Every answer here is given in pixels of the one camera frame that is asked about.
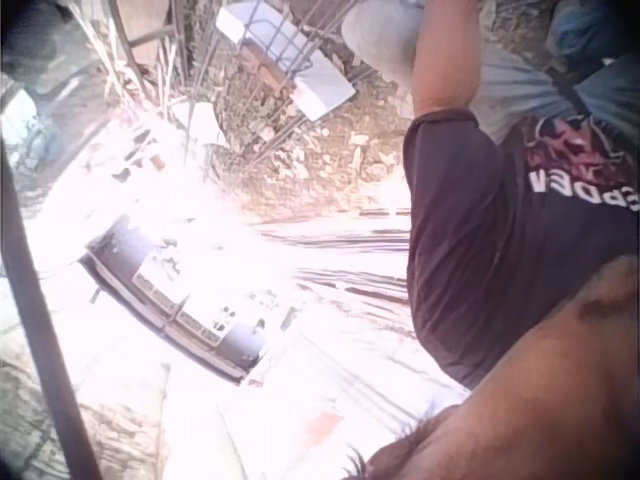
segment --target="debris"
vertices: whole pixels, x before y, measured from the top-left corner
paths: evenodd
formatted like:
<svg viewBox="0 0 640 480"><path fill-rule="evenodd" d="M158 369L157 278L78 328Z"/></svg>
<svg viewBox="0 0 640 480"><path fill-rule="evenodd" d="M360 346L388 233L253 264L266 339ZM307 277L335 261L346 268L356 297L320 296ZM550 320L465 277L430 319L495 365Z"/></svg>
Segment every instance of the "debris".
<svg viewBox="0 0 640 480"><path fill-rule="evenodd" d="M360 165L362 165L362 148L356 147L356 151L353 152L353 161L351 167L356 171L360 171Z"/></svg>
<svg viewBox="0 0 640 480"><path fill-rule="evenodd" d="M369 141L369 135L355 135L354 132L351 132L351 139L349 143L354 145L364 145Z"/></svg>
<svg viewBox="0 0 640 480"><path fill-rule="evenodd" d="M296 171L296 177L301 180L309 178L309 170L307 170L307 167L302 165L300 162L296 162L295 160L292 162L292 165Z"/></svg>
<svg viewBox="0 0 640 480"><path fill-rule="evenodd" d="M344 64L335 53L331 55L331 63L333 63L333 66L340 70L340 73L344 75Z"/></svg>
<svg viewBox="0 0 640 480"><path fill-rule="evenodd" d="M289 105L286 109L287 115L289 117L297 117L298 116L298 107L296 106L295 103L292 103L291 105Z"/></svg>
<svg viewBox="0 0 640 480"><path fill-rule="evenodd" d="M311 148L313 151L320 153L322 150L320 148L320 143L313 137L309 136L309 135L304 135L304 139L306 140L307 144L309 145L309 148Z"/></svg>
<svg viewBox="0 0 640 480"><path fill-rule="evenodd" d="M273 137L276 136L276 132L271 127L264 127L258 132L258 136L263 139L265 142L268 142Z"/></svg>
<svg viewBox="0 0 640 480"><path fill-rule="evenodd" d="M185 127L189 124L189 102L182 102L171 107L171 112ZM229 144L220 129L213 105L208 102L196 103L191 118L191 138L203 145L214 144L228 147Z"/></svg>
<svg viewBox="0 0 640 480"><path fill-rule="evenodd" d="M245 39L240 54L244 67L248 71L257 74L274 91L279 92L281 86L295 90L296 85L293 80L254 40Z"/></svg>
<svg viewBox="0 0 640 480"><path fill-rule="evenodd" d="M374 163L367 167L366 174L372 182L380 182L387 176L387 167L382 163Z"/></svg>
<svg viewBox="0 0 640 480"><path fill-rule="evenodd" d="M385 155L382 152L378 152L378 155L380 156L380 160L382 161L382 163L384 163L385 165L389 165L392 167L396 165L396 156L394 153Z"/></svg>

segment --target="dark t-shirt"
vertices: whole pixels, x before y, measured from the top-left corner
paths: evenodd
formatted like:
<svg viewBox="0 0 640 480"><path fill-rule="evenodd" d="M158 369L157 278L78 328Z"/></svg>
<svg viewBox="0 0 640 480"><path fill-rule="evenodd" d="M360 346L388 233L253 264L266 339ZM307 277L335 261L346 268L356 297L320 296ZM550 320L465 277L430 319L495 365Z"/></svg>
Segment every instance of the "dark t-shirt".
<svg viewBox="0 0 640 480"><path fill-rule="evenodd" d="M526 118L500 146L468 110L414 121L409 299L446 373L474 388L600 266L637 253L634 154L592 117Z"/></svg>

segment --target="rock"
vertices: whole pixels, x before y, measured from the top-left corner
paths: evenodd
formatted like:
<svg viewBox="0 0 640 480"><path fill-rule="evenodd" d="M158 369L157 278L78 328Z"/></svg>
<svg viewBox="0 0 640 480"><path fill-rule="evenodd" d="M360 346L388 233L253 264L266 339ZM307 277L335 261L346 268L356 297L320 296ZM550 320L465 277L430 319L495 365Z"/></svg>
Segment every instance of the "rock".
<svg viewBox="0 0 640 480"><path fill-rule="evenodd" d="M374 163L366 169L367 177L372 182L379 182L387 176L387 167L382 163Z"/></svg>
<svg viewBox="0 0 640 480"><path fill-rule="evenodd" d="M273 137L276 136L276 132L271 127L264 127L258 132L258 136L263 139L265 142L268 142Z"/></svg>
<svg viewBox="0 0 640 480"><path fill-rule="evenodd" d="M369 135L356 135L354 132L351 132L351 139L349 143L353 145L364 145L369 141Z"/></svg>
<svg viewBox="0 0 640 480"><path fill-rule="evenodd" d="M389 166L395 166L396 164L396 156L394 153L390 153L389 155L385 155L382 152L378 152L378 155L380 156L380 160L382 161L382 163L384 163L385 165L389 165Z"/></svg>
<svg viewBox="0 0 640 480"><path fill-rule="evenodd" d="M298 107L295 103L292 103L286 108L287 115L289 117L297 117L298 116Z"/></svg>
<svg viewBox="0 0 640 480"><path fill-rule="evenodd" d="M351 167L356 171L360 171L360 165L362 165L362 148L356 147L356 151L353 152L353 161Z"/></svg>
<svg viewBox="0 0 640 480"><path fill-rule="evenodd" d="M296 162L295 160L293 161L292 165L295 169L296 177L298 177L300 180L306 180L307 178L309 178L309 170L307 170L307 167L302 165L300 162Z"/></svg>
<svg viewBox="0 0 640 480"><path fill-rule="evenodd" d="M340 70L340 73L344 75L344 64L335 53L331 55L331 63L333 63L333 66Z"/></svg>

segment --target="person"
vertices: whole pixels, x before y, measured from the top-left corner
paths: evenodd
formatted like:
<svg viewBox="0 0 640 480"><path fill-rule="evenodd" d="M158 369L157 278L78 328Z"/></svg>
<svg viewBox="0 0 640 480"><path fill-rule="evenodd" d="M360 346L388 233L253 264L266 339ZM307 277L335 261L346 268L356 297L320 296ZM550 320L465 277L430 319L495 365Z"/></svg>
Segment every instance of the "person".
<svg viewBox="0 0 640 480"><path fill-rule="evenodd" d="M640 56L559 89L482 39L477 0L367 0L342 35L411 88L413 324L474 389L600 267L638 251Z"/></svg>
<svg viewBox="0 0 640 480"><path fill-rule="evenodd" d="M530 330L461 405L347 479L640 478L638 333L638 257L624 256Z"/></svg>

